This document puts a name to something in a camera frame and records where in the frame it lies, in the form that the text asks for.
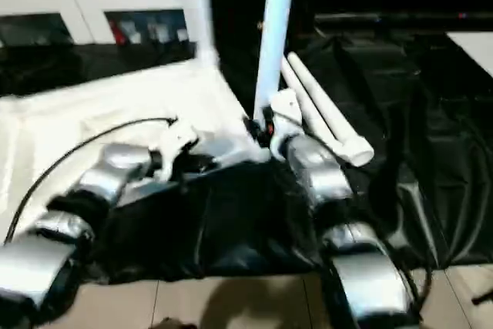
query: red object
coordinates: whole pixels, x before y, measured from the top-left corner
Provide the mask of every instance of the red object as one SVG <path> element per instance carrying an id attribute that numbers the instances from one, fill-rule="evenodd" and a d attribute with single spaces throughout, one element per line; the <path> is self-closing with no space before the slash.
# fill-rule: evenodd
<path id="1" fill-rule="evenodd" d="M 117 45 L 125 45 L 126 37 L 123 32 L 120 31 L 116 23 L 114 21 L 109 21 L 109 27 L 111 28 L 111 32 L 113 33 L 113 37 L 115 38 L 115 43 Z"/>

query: tiled floor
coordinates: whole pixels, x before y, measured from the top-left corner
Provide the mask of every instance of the tiled floor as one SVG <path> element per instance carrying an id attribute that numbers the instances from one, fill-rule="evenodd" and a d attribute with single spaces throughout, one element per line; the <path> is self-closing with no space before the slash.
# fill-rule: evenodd
<path id="1" fill-rule="evenodd" d="M 422 313 L 426 325 L 431 329 L 492 327 L 493 304 L 470 304 L 474 294 L 493 287 L 489 268 L 459 267 L 435 273 Z M 423 274 L 414 276 L 420 281 Z M 200 329 L 330 328 L 315 275 L 88 285 L 67 315 L 44 328 L 147 329 L 159 327 L 165 317 L 178 317 Z"/>

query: white pole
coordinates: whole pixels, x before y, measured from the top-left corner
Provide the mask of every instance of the white pole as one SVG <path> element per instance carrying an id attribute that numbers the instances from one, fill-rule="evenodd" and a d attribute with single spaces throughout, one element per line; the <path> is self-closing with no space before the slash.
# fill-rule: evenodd
<path id="1" fill-rule="evenodd" d="M 288 87 L 295 93 L 300 104 L 303 118 L 307 122 L 308 127 L 314 134 L 329 146 L 338 156 L 342 156 L 342 145 L 336 140 L 334 134 L 329 130 L 322 115 L 317 111 L 317 107 L 312 102 L 310 96 L 301 85 L 300 80 L 294 73 L 286 58 L 283 58 L 280 71 L 283 74 L 284 80 Z"/>
<path id="2" fill-rule="evenodd" d="M 353 126 L 346 120 L 332 99 L 325 93 L 318 81 L 310 73 L 300 58 L 290 53 L 287 59 L 301 80 L 308 95 L 313 100 L 334 136 L 344 147 L 344 153 L 351 158 L 354 166 L 363 166 L 373 158 L 374 150 L 370 143 L 359 136 Z"/>
<path id="3" fill-rule="evenodd" d="M 253 118 L 262 126 L 263 108 L 279 89 L 280 63 L 284 55 L 291 0 L 266 0 L 262 44 L 255 92 Z"/>
<path id="4" fill-rule="evenodd" d="M 214 46 L 212 12 L 210 10 L 210 0 L 194 0 L 196 11 L 194 17 L 197 22 L 197 59 L 204 62 L 205 65 L 217 64 L 217 52 Z"/>

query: white pvc pipe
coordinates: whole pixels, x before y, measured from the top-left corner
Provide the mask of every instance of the white pvc pipe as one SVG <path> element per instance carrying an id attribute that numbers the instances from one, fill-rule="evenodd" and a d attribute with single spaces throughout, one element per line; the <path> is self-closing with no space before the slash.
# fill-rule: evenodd
<path id="1" fill-rule="evenodd" d="M 263 108 L 270 104 L 279 89 L 280 63 L 284 56 L 291 0 L 266 0 L 263 17 L 259 72 L 255 91 L 253 118 L 262 126 Z"/>
<path id="2" fill-rule="evenodd" d="M 286 58 L 283 58 L 281 62 L 280 71 L 283 74 L 284 80 L 289 88 L 291 88 L 297 97 L 297 101 L 300 104 L 303 118 L 305 119 L 308 127 L 311 131 L 327 144 L 338 156 L 343 156 L 342 145 L 336 140 L 334 134 L 329 130 L 322 115 L 318 112 L 317 107 L 312 102 L 310 96 L 301 85 L 300 80 L 294 73 L 290 64 Z"/>
<path id="3" fill-rule="evenodd" d="M 296 54 L 290 53 L 287 59 L 313 100 L 318 112 L 344 147 L 344 153 L 350 158 L 350 162 L 354 166 L 363 166 L 370 162 L 374 156 L 374 150 L 370 143 L 356 133 L 353 126 L 346 120 L 300 58 Z"/>

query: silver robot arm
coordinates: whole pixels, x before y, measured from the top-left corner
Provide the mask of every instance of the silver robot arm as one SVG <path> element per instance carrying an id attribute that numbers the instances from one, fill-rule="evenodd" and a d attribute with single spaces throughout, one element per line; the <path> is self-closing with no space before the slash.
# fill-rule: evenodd
<path id="1" fill-rule="evenodd" d="M 0 247 L 0 328 L 30 328 L 66 312 L 91 244 L 125 187 L 155 173 L 164 180 L 197 139 L 183 123 L 171 125 L 166 138 L 172 143 L 164 150 L 109 144 L 66 195 L 50 201 L 45 215 Z"/>
<path id="2" fill-rule="evenodd" d="M 411 297 L 374 228 L 351 214 L 353 190 L 333 153 L 319 140 L 305 135 L 296 95 L 278 92 L 271 101 L 272 154 L 287 162 L 304 190 L 313 217 L 329 208 L 331 219 L 322 236 L 332 253 L 321 274 L 327 309 L 337 329 L 418 328 Z"/>

